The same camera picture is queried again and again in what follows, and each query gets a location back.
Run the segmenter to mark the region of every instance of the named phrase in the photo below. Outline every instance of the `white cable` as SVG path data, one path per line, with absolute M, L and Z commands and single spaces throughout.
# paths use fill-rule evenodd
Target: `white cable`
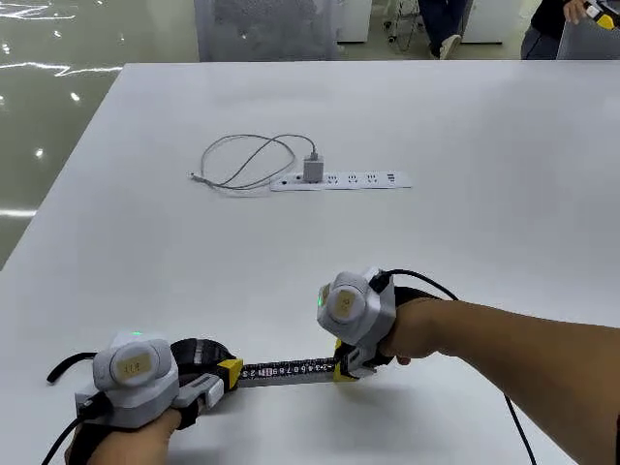
M 230 191 L 249 191 L 253 189 L 258 189 L 263 186 L 268 186 L 276 176 L 286 171 L 289 171 L 292 167 L 295 166 L 297 162 L 297 157 L 295 155 L 295 152 L 287 144 L 285 144 L 284 142 L 280 140 L 282 138 L 298 138 L 298 139 L 307 140 L 308 142 L 312 144 L 311 157 L 318 156 L 316 144 L 310 138 L 300 135 L 300 134 L 280 134 L 273 138 L 261 136 L 258 134 L 232 134 L 232 135 L 223 136 L 222 138 L 217 139 L 204 150 L 201 156 L 200 175 L 191 172 L 190 179 L 206 184 L 207 186 L 213 189 L 224 189 L 224 190 L 230 190 Z M 241 167 L 239 167 L 239 169 L 226 181 L 216 182 L 216 181 L 209 179 L 206 175 L 206 159 L 208 155 L 214 152 L 215 149 L 224 145 L 225 143 L 231 142 L 233 140 L 239 140 L 239 139 L 259 139 L 259 140 L 265 140 L 265 143 L 261 145 L 252 155 L 250 155 L 250 157 L 241 165 Z M 254 160 L 261 152 L 263 152 L 272 143 L 278 143 L 281 146 L 283 146 L 287 150 L 289 155 L 291 156 L 291 161 L 284 168 L 281 168 L 280 170 L 277 170 L 273 172 L 272 174 L 269 174 L 259 180 L 256 180 L 256 181 L 253 181 L 247 184 L 231 185 L 231 183 L 239 177 L 239 175 L 243 172 L 243 170 L 245 170 L 245 168 L 250 164 L 250 162 L 252 162 L 252 160 Z

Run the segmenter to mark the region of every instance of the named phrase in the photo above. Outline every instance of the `power strip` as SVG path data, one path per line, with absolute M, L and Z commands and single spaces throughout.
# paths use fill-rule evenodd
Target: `power strip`
M 341 171 L 326 172 L 323 182 L 303 182 L 301 173 L 287 174 L 271 181 L 271 190 L 327 191 L 355 189 L 399 189 L 413 187 L 411 179 L 403 171 Z

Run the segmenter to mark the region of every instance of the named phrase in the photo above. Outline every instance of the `person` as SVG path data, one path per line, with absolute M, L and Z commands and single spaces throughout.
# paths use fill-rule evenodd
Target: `person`
M 418 0 L 419 12 L 424 20 L 430 40 L 430 55 L 447 60 L 461 43 L 458 35 L 468 0 Z
M 586 17 L 586 0 L 542 0 L 521 44 L 522 60 L 555 60 L 565 21 L 579 24 Z
M 560 323 L 461 301 L 420 298 L 397 309 L 380 345 L 402 365 L 441 353 L 459 357 L 507 394 L 583 465 L 616 463 L 620 329 Z M 164 465 L 180 414 L 135 433 L 112 433 L 89 465 Z

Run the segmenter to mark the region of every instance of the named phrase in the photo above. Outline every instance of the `gray device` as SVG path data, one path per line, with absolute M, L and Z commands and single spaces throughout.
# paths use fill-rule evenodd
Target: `gray device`
M 126 429 L 140 428 L 170 407 L 184 408 L 202 396 L 204 408 L 224 395 L 224 382 L 202 375 L 180 387 L 170 344 L 137 331 L 119 333 L 93 360 L 93 382 L 76 392 L 76 409 L 97 392 L 105 392 L 111 414 L 88 422 Z
M 348 373 L 357 378 L 372 375 L 376 370 L 367 362 L 377 355 L 377 345 L 396 321 L 396 300 L 393 279 L 377 294 L 369 286 L 380 272 L 372 267 L 363 274 L 344 271 L 321 288 L 317 321 L 342 342 L 355 346 L 347 354 Z

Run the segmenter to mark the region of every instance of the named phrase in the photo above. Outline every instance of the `measuring tape blade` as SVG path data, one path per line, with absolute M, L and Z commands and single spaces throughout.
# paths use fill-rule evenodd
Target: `measuring tape blade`
M 330 383 L 333 381 L 335 368 L 336 360 L 334 358 L 311 358 L 244 365 L 238 385 L 240 388 L 257 388 Z

